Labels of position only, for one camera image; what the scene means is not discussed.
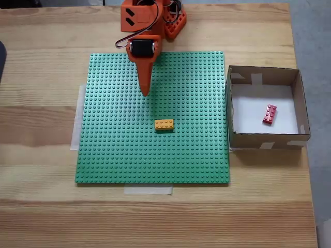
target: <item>black object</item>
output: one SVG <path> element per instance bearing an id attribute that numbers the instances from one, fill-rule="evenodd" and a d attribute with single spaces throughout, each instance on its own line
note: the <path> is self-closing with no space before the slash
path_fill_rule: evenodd
<path id="1" fill-rule="evenodd" d="M 178 13 L 180 13 L 180 11 L 182 10 L 182 3 L 178 0 L 175 0 L 175 1 L 177 2 L 177 4 L 172 3 L 169 7 L 170 14 L 176 14 L 177 11 L 178 11 Z"/>
<path id="2" fill-rule="evenodd" d="M 0 0 L 0 9 L 40 8 L 40 0 Z"/>
<path id="3" fill-rule="evenodd" d="M 131 52 L 135 57 L 153 57 L 153 40 L 132 40 Z"/>
<path id="4" fill-rule="evenodd" d="M 5 45 L 0 41 L 0 80 L 1 80 L 2 72 L 4 71 L 6 57 L 7 57 L 7 51 Z"/>

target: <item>cardboard box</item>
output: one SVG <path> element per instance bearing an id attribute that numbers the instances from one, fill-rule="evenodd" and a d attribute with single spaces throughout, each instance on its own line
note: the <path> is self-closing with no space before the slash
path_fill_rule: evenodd
<path id="1" fill-rule="evenodd" d="M 226 85 L 231 148 L 295 149 L 309 140 L 299 70 L 229 66 Z M 268 104 L 277 107 L 272 125 L 262 122 Z"/>

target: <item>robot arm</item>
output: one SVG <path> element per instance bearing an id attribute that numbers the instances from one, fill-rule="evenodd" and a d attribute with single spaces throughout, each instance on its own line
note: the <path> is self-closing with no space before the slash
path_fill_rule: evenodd
<path id="1" fill-rule="evenodd" d="M 121 5 L 121 31 L 134 32 L 116 42 L 126 47 L 137 66 L 140 90 L 147 96 L 153 63 L 162 49 L 162 39 L 175 39 L 186 24 L 186 13 L 179 0 L 125 0 Z"/>

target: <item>wooden table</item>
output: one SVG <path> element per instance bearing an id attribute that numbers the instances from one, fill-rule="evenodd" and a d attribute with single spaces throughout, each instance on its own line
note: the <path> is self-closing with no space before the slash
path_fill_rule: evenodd
<path id="1" fill-rule="evenodd" d="M 186 5 L 165 51 L 295 68 L 287 4 Z M 78 187 L 70 150 L 90 53 L 114 47 L 119 7 L 0 10 L 0 247 L 316 247 L 307 151 L 230 154 L 231 184 L 173 195 Z"/>

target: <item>lego brick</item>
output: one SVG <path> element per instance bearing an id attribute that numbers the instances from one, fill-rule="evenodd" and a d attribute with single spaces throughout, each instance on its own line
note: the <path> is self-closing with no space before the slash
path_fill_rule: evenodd
<path id="1" fill-rule="evenodd" d="M 92 54 L 76 182 L 229 182 L 224 54 L 161 53 L 147 97 L 126 54 Z"/>
<path id="2" fill-rule="evenodd" d="M 173 130 L 174 129 L 174 120 L 173 119 L 164 119 L 164 120 L 155 120 L 155 130 Z"/>
<path id="3" fill-rule="evenodd" d="M 268 104 L 267 110 L 265 111 L 265 115 L 263 117 L 262 122 L 267 123 L 267 124 L 272 124 L 274 120 L 274 116 L 276 114 L 276 106 L 273 106 L 271 104 Z"/>

